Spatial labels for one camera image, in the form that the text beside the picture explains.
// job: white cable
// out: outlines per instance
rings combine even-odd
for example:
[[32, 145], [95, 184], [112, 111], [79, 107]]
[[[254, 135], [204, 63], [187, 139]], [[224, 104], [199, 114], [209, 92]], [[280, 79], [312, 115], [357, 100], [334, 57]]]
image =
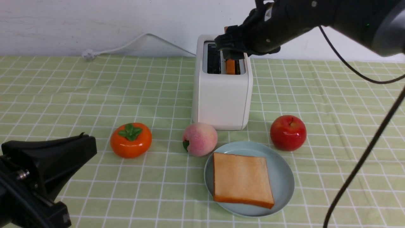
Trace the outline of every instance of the white cable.
[[154, 34], [152, 34], [152, 33], [146, 33], [146, 32], [145, 32], [145, 33], [142, 33], [141, 35], [135, 37], [135, 38], [134, 38], [133, 40], [131, 40], [129, 43], [127, 43], [127, 44], [125, 44], [125, 45], [123, 45], [123, 46], [121, 46], [121, 47], [117, 47], [117, 48], [114, 48], [114, 49], [111, 49], [111, 50], [106, 50], [106, 51], [101, 51], [101, 52], [94, 52], [94, 51], [91, 50], [91, 49], [87, 49], [87, 50], [85, 50], [85, 51], [82, 52], [81, 56], [82, 56], [85, 60], [93, 60], [93, 59], [95, 59], [96, 56], [98, 56], [98, 55], [101, 55], [101, 54], [104, 54], [104, 53], [116, 52], [116, 51], [119, 51], [119, 50], [121, 50], [121, 49], [124, 49], [124, 48], [126, 48], [127, 46], [133, 44], [135, 41], [137, 41], [139, 38], [141, 38], [141, 37], [143, 37], [143, 36], [145, 36], [145, 35], [150, 35], [150, 36], [156, 37], [156, 38], [161, 39], [161, 40], [165, 41], [166, 43], [169, 43], [169, 44], [171, 44], [171, 45], [173, 45], [173, 46], [175, 46], [175, 47], [177, 47], [177, 48], [179, 48], [179, 49], [181, 49], [181, 50], [183, 50], [183, 51], [185, 51], [185, 52], [187, 52], [187, 53], [190, 53], [190, 54], [192, 54], [192, 55], [194, 55], [194, 56], [196, 55], [195, 53], [192, 53], [192, 52], [190, 52], [190, 51], [187, 51], [186, 49], [184, 49], [184, 48], [182, 48], [182, 47], [179, 47], [179, 46], [173, 44], [172, 42], [169, 42], [169, 41], [167, 41], [167, 40], [165, 40], [165, 39], [163, 39], [163, 38], [161, 38], [161, 37], [159, 37], [159, 36], [156, 36], [156, 35], [154, 35]]

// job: apple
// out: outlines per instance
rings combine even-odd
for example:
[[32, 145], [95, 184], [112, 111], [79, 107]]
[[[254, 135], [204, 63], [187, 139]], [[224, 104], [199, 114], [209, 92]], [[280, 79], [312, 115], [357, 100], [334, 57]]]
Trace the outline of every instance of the apple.
[[217, 131], [209, 124], [193, 123], [183, 132], [183, 147], [196, 157], [209, 154], [217, 143]]
[[270, 138], [277, 149], [291, 152], [304, 144], [307, 139], [307, 129], [298, 117], [284, 115], [271, 124]]

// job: black cable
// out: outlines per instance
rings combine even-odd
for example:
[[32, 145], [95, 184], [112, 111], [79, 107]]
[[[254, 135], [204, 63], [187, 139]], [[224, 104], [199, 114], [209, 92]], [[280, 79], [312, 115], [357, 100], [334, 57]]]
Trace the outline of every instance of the black cable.
[[[397, 77], [395, 79], [389, 80], [389, 81], [375, 81], [372, 80], [368, 77], [365, 77], [364, 75], [362, 75], [361, 73], [359, 73], [358, 71], [356, 71], [353, 67], [351, 67], [343, 58], [342, 56], [337, 52], [337, 50], [335, 49], [335, 47], [332, 45], [332, 43], [330, 42], [330, 40], [328, 39], [328, 37], [326, 36], [324, 30], [322, 29], [322, 27], [319, 26], [319, 29], [321, 30], [323, 36], [325, 37], [326, 41], [328, 42], [329, 46], [332, 48], [332, 50], [335, 52], [335, 54], [339, 57], [339, 59], [349, 68], [351, 69], [354, 73], [356, 73], [358, 76], [360, 76], [361, 78], [371, 82], [371, 83], [375, 83], [375, 84], [389, 84], [389, 83], [393, 83], [393, 82], [397, 82], [403, 78], [405, 78], [405, 74], [403, 76]], [[359, 159], [358, 163], [356, 164], [356, 166], [354, 167], [353, 171], [350, 173], [349, 177], [346, 179], [345, 183], [343, 184], [342, 188], [339, 190], [339, 192], [337, 193], [337, 195], [335, 196], [332, 204], [329, 206], [328, 212], [326, 213], [325, 216], [325, 221], [324, 221], [324, 228], [328, 227], [328, 223], [329, 223], [329, 219], [332, 216], [332, 212], [335, 209], [337, 203], [339, 202], [340, 198], [343, 196], [343, 194], [345, 193], [346, 189], [349, 187], [350, 183], [353, 181], [354, 177], [357, 175], [357, 172], [361, 169], [362, 165], [364, 164], [364, 162], [366, 161], [367, 157], [370, 155], [372, 149], [374, 148], [375, 144], [377, 143], [378, 139], [380, 138], [380, 136], [382, 135], [382, 133], [384, 132], [385, 128], [387, 127], [388, 123], [391, 121], [392, 117], [394, 116], [395, 112], [398, 110], [399, 106], [401, 105], [402, 101], [405, 98], [405, 86], [404, 89], [402, 90], [402, 92], [400, 93], [400, 95], [398, 96], [398, 98], [396, 99], [396, 101], [394, 102], [394, 104], [392, 105], [390, 111], [387, 113], [387, 115], [385, 116], [384, 120], [382, 121], [381, 125], [379, 126], [377, 132], [374, 134], [370, 144], [367, 146], [366, 150], [364, 151], [363, 155], [361, 156], [361, 158]]]
[[371, 79], [371, 78], [368, 78], [368, 77], [362, 75], [362, 74], [359, 73], [355, 68], [353, 68], [352, 66], [350, 66], [350, 65], [346, 62], [346, 60], [344, 60], [343, 57], [337, 52], [337, 50], [336, 50], [335, 47], [332, 45], [332, 43], [330, 42], [329, 38], [326, 36], [325, 31], [323, 30], [323, 28], [322, 28], [321, 26], [319, 26], [319, 29], [321, 30], [322, 35], [325, 37], [325, 40], [328, 42], [329, 46], [332, 48], [333, 52], [337, 55], [337, 57], [338, 57], [351, 71], [353, 71], [355, 74], [357, 74], [358, 76], [360, 76], [362, 79], [367, 80], [367, 81], [369, 81], [369, 82], [371, 82], [371, 83], [374, 83], [374, 84], [383, 85], [383, 84], [390, 84], [390, 83], [393, 83], [393, 82], [397, 82], [397, 81], [399, 81], [399, 80], [405, 78], [405, 74], [404, 74], [404, 75], [399, 76], [399, 77], [397, 77], [397, 78], [394, 78], [394, 79], [392, 79], [392, 80], [388, 80], [388, 81], [376, 81], [376, 80], [373, 80], [373, 79]]
[[[0, 161], [0, 166], [2, 166], [2, 169], [0, 170], [4, 170], [4, 164], [2, 161]], [[31, 217], [37, 220], [41, 228], [55, 228], [30, 196], [22, 191], [19, 186], [10, 179], [10, 177], [1, 171], [0, 185], [2, 185], [21, 205], [23, 205], [24, 209], [31, 215]]]
[[377, 141], [380, 138], [381, 134], [383, 133], [385, 127], [387, 127], [387, 125], [390, 122], [391, 118], [394, 116], [396, 110], [401, 105], [402, 101], [404, 100], [404, 97], [405, 97], [405, 87], [402, 90], [401, 94], [398, 96], [395, 103], [392, 105], [390, 111], [388, 112], [388, 114], [386, 115], [384, 120], [382, 121], [380, 127], [378, 128], [377, 132], [375, 133], [374, 137], [372, 138], [369, 146], [366, 148], [365, 152], [363, 153], [363, 155], [359, 159], [357, 165], [354, 167], [353, 171], [351, 172], [351, 174], [347, 178], [346, 182], [343, 184], [342, 188], [339, 190], [338, 194], [336, 195], [335, 199], [333, 200], [332, 204], [330, 205], [329, 210], [328, 210], [328, 212], [326, 214], [326, 217], [325, 217], [324, 228], [328, 227], [328, 222], [329, 222], [329, 219], [330, 219], [330, 217], [332, 215], [333, 209], [336, 207], [336, 204], [338, 203], [338, 201], [342, 197], [343, 193], [345, 192], [347, 187], [350, 185], [350, 183], [352, 182], [352, 180], [356, 176], [357, 172], [360, 170], [361, 166], [366, 161], [367, 157], [370, 155], [371, 150], [373, 149], [373, 147], [377, 143]]

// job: toaster slot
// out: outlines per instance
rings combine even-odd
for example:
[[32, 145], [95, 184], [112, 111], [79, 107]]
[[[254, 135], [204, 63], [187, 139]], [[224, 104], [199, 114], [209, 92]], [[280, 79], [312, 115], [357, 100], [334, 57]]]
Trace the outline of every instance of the toaster slot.
[[[235, 75], [245, 74], [245, 60], [236, 60], [233, 65]], [[215, 48], [215, 42], [204, 42], [202, 54], [202, 71], [207, 74], [226, 74], [226, 61], [221, 51]]]

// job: power cord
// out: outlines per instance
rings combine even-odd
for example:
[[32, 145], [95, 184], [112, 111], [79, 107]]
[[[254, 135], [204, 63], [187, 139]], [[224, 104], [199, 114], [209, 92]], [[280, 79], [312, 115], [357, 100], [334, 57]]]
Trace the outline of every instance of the power cord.
[[192, 55], [194, 55], [194, 56], [196, 55], [195, 53], [192, 53], [192, 52], [190, 52], [190, 51], [187, 51], [186, 49], [184, 49], [184, 48], [182, 48], [182, 47], [180, 47], [180, 46], [177, 46], [177, 45], [173, 44], [172, 42], [169, 42], [169, 41], [167, 41], [167, 40], [165, 40], [165, 39], [163, 39], [163, 38], [161, 38], [161, 37], [159, 37], [159, 36], [157, 36], [157, 35], [155, 35], [155, 34], [145, 32], [145, 33], [142, 33], [142, 34], [138, 35], [138, 36], [135, 37], [133, 40], [131, 40], [131, 41], [128, 42], [127, 44], [122, 45], [121, 47], [117, 47], [117, 48], [110, 49], [110, 50], [105, 50], [105, 51], [100, 51], [100, 52], [94, 52], [92, 49], [86, 49], [85, 51], [82, 52], [81, 56], [82, 56], [85, 60], [93, 60], [93, 59], [96, 58], [96, 56], [99, 56], [99, 55], [101, 55], [101, 54], [111, 53], [111, 52], [116, 52], [116, 51], [122, 50], [122, 49], [128, 47], [129, 45], [133, 44], [135, 41], [137, 41], [137, 40], [140, 39], [141, 37], [146, 36], [146, 35], [156, 37], [156, 38], [158, 38], [158, 39], [160, 39], [160, 40], [163, 40], [163, 41], [166, 42], [166, 43], [169, 43], [169, 44], [171, 44], [171, 45], [173, 45], [173, 46], [175, 46], [175, 47], [177, 47], [177, 48], [179, 48], [179, 49], [181, 49], [181, 50], [183, 50], [183, 51], [189, 53], [189, 54], [192, 54]]
[[350, 64], [348, 64], [348, 63], [346, 62], [346, 60], [344, 60], [343, 57], [337, 52], [337, 50], [335, 49], [335, 47], [333, 46], [333, 44], [330, 42], [329, 38], [326, 36], [325, 31], [323, 30], [323, 28], [322, 28], [321, 26], [319, 26], [319, 29], [321, 30], [322, 35], [325, 37], [325, 40], [328, 42], [329, 46], [332, 48], [333, 52], [337, 55], [337, 57], [340, 59], [340, 61], [342, 61], [351, 71], [353, 71], [355, 74], [357, 74], [358, 76], [360, 76], [362, 79], [364, 79], [364, 80], [366, 80], [366, 81], [369, 81], [369, 82], [371, 82], [371, 83], [374, 83], [374, 84], [383, 85], [383, 84], [390, 84], [390, 83], [393, 83], [393, 82], [397, 82], [397, 81], [399, 81], [399, 80], [405, 78], [405, 74], [404, 74], [404, 75], [399, 76], [399, 77], [397, 77], [397, 78], [394, 78], [394, 79], [392, 79], [392, 80], [388, 80], [388, 81], [376, 81], [376, 80], [373, 80], [373, 79], [371, 79], [371, 78], [368, 78], [368, 77], [362, 75], [362, 74], [359, 73], [355, 68], [353, 68], [352, 66], [350, 66]]
[[[335, 52], [335, 54], [339, 57], [339, 59], [349, 68], [351, 69], [354, 73], [356, 73], [358, 76], [360, 76], [361, 78], [371, 82], [371, 83], [375, 83], [375, 84], [389, 84], [389, 83], [393, 83], [393, 82], [397, 82], [403, 78], [405, 78], [405, 75], [397, 77], [395, 79], [392, 80], [388, 80], [388, 81], [375, 81], [372, 80], [368, 77], [365, 77], [364, 75], [362, 75], [361, 73], [359, 73], [358, 71], [356, 71], [353, 67], [351, 67], [343, 58], [342, 56], [337, 52], [337, 50], [335, 49], [335, 47], [332, 45], [332, 43], [330, 42], [330, 40], [328, 39], [328, 37], [326, 36], [324, 30], [322, 29], [321, 26], [319, 26], [319, 29], [321, 30], [323, 36], [325, 37], [326, 41], [328, 42], [329, 46], [332, 48], [332, 50]], [[384, 120], [382, 121], [381, 125], [378, 127], [377, 132], [375, 133], [375, 135], [373, 136], [373, 138], [371, 139], [370, 144], [367, 146], [366, 150], [364, 151], [363, 155], [361, 156], [361, 158], [359, 159], [358, 163], [356, 164], [356, 166], [354, 167], [353, 171], [350, 173], [349, 177], [346, 179], [345, 183], [343, 184], [342, 188], [339, 190], [339, 192], [337, 193], [337, 195], [335, 196], [335, 199], [333, 200], [332, 204], [329, 206], [328, 212], [326, 213], [325, 216], [325, 221], [324, 221], [324, 228], [328, 227], [328, 223], [329, 223], [329, 219], [332, 216], [332, 212], [335, 209], [337, 203], [339, 202], [340, 198], [343, 196], [343, 194], [345, 193], [346, 189], [349, 187], [350, 183], [353, 181], [354, 177], [357, 175], [357, 172], [361, 169], [362, 165], [364, 164], [364, 162], [366, 161], [367, 157], [370, 155], [372, 149], [374, 148], [375, 144], [377, 143], [378, 139], [380, 138], [380, 136], [382, 135], [382, 133], [384, 132], [385, 128], [387, 127], [387, 125], [389, 124], [389, 122], [391, 121], [392, 117], [394, 116], [395, 112], [398, 110], [399, 106], [401, 105], [402, 101], [404, 100], [405, 97], [405, 87], [402, 90], [402, 92], [399, 94], [398, 98], [396, 99], [396, 101], [394, 102], [394, 104], [392, 105], [390, 111], [387, 113], [386, 117], [384, 118]]]
[[[3, 161], [0, 160], [0, 170], [5, 170]], [[7, 192], [13, 196], [20, 203], [23, 208], [31, 215], [31, 218], [38, 222], [42, 228], [54, 228], [55, 226], [48, 220], [42, 210], [38, 208], [37, 204], [18, 187], [13, 180], [10, 179], [5, 173], [0, 172], [0, 185], [4, 187]]]

